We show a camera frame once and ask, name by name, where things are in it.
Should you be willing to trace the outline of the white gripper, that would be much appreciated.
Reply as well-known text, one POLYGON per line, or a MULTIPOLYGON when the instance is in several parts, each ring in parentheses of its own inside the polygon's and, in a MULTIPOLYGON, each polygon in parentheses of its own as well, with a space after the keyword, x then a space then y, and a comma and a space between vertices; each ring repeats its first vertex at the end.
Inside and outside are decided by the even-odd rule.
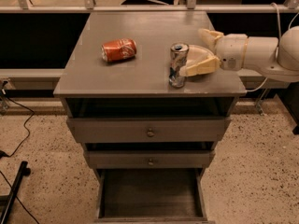
POLYGON ((248 37, 241 34, 229 34, 214 30, 200 28, 198 30, 200 39, 208 46, 210 50, 216 47, 216 55, 206 57, 203 61, 188 60, 179 70, 183 77, 193 77, 197 75, 210 74, 221 68, 224 70, 238 71, 242 68, 245 57, 248 37))

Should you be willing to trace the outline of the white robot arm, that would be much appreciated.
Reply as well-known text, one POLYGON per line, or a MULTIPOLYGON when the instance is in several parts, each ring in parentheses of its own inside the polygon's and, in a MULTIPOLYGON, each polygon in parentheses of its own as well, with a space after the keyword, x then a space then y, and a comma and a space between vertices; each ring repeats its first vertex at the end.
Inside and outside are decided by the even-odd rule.
POLYGON ((260 37, 199 29, 207 49, 191 45, 187 64, 179 74, 183 77, 209 74, 218 68, 230 71, 253 70, 263 77, 283 81, 299 81, 299 27, 283 36, 260 37))

